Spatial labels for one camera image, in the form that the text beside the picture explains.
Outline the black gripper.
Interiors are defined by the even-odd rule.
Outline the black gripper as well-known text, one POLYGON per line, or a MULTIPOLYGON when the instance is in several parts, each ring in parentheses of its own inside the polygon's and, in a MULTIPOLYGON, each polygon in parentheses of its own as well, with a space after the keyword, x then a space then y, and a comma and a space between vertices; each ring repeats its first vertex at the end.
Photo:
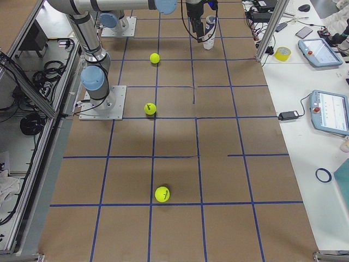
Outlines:
POLYGON ((190 22, 192 24, 192 31, 196 33, 196 40, 198 43, 203 42, 204 37, 204 26, 201 22, 201 16, 204 11, 204 1, 202 0, 187 0, 186 4, 186 12, 190 22))

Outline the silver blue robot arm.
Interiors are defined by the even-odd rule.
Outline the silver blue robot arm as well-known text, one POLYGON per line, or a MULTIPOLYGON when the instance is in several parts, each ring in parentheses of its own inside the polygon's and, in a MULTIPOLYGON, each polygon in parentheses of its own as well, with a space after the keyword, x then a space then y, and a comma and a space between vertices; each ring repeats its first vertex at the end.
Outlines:
POLYGON ((87 68, 81 73, 81 83, 89 94, 92 108, 98 111, 112 109, 115 97, 108 83, 111 59, 97 36, 91 11, 100 13, 103 26, 117 28, 125 10, 157 10, 168 15, 177 7, 177 1, 49 1, 49 4, 68 17, 82 46, 87 68))

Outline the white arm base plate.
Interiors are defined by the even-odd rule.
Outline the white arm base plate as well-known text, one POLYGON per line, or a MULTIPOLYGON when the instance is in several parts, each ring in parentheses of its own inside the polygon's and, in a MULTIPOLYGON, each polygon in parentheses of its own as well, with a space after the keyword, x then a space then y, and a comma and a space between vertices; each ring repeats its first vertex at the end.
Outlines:
POLYGON ((122 19, 104 20, 102 38, 125 38, 135 35, 137 17, 124 16, 122 19))
POLYGON ((111 86, 110 92, 104 102, 95 100, 90 101, 88 92, 85 92, 84 99, 88 102, 82 104, 82 113, 79 113, 79 120, 82 121, 106 121, 123 119, 125 98, 127 93, 126 86, 111 86))

